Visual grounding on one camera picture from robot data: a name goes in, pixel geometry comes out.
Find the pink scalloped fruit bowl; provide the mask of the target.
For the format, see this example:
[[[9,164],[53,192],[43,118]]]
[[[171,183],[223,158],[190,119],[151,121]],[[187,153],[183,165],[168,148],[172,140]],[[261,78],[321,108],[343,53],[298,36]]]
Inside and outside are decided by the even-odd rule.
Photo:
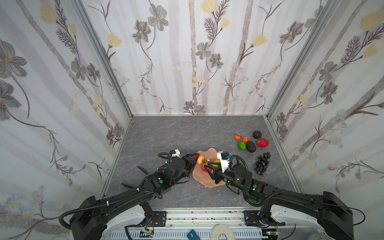
[[[213,163],[217,160],[217,151],[214,148],[210,148],[207,151],[197,151],[198,154],[204,156],[209,163]],[[224,181],[220,181],[218,184],[210,177],[210,175],[202,170],[201,164],[196,164],[193,170],[193,177],[196,181],[208,188],[214,188],[218,186],[225,185]]]

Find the red yellow fake peach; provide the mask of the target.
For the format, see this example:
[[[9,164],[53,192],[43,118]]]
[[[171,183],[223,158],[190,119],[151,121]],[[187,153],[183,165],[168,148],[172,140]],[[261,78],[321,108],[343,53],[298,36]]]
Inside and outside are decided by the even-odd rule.
[[[201,165],[205,162],[205,157],[202,154],[199,154],[198,159],[197,159],[197,164]]]

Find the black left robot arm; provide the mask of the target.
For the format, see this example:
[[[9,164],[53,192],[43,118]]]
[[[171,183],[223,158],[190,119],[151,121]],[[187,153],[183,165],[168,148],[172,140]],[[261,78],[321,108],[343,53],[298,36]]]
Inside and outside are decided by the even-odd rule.
[[[99,240],[107,233],[108,223],[129,209],[144,204],[152,199],[161,199],[163,195],[183,178],[188,178],[194,170],[199,154],[183,157],[160,153],[166,158],[166,164],[153,174],[144,177],[137,187],[118,195],[96,200],[94,196],[83,201],[77,209],[59,216],[59,223],[72,231],[75,240]]]

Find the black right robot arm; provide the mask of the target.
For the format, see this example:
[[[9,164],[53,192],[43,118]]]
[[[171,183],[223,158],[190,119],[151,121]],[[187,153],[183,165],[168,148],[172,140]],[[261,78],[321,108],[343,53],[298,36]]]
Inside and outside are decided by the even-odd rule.
[[[272,206],[282,206],[315,218],[333,239],[354,239],[354,208],[348,207],[333,193],[309,195],[283,190],[254,179],[241,163],[225,171],[220,163],[209,163],[204,168],[216,184],[224,182],[231,191],[241,194],[249,205],[259,207],[262,220],[272,222]]]

